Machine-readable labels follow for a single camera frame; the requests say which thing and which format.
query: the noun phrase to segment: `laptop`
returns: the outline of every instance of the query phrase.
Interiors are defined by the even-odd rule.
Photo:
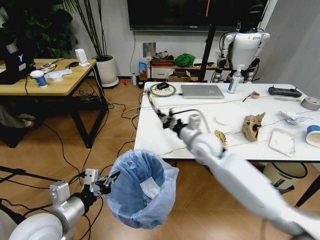
[[[181,85],[185,99],[224,99],[217,85]]]

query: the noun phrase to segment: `white speaker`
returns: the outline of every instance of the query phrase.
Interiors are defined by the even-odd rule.
[[[88,59],[87,59],[85,50],[83,50],[82,48],[78,48],[75,50],[75,55],[79,61],[79,66],[86,67],[86,66],[90,65],[88,63]]]

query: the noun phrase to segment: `television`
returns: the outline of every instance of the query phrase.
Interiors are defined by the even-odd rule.
[[[266,8],[268,0],[217,0],[214,11],[217,32],[235,31],[248,9]],[[133,31],[207,32],[208,0],[127,0],[129,24]],[[264,11],[257,12],[257,23]]]

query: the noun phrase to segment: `blue cup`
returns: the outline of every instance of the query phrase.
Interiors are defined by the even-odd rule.
[[[305,140],[308,144],[320,147],[320,126],[311,125],[306,129]]]
[[[47,81],[43,71],[35,70],[30,73],[30,77],[35,79],[36,83],[40,88],[47,86]]]

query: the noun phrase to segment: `plastic bag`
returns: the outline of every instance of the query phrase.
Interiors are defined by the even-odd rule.
[[[120,171],[107,204],[113,215],[132,228],[153,229],[168,217],[176,199],[179,169],[154,153],[130,150],[118,157],[109,176]],[[144,194],[140,183],[152,177],[160,187],[154,199]]]

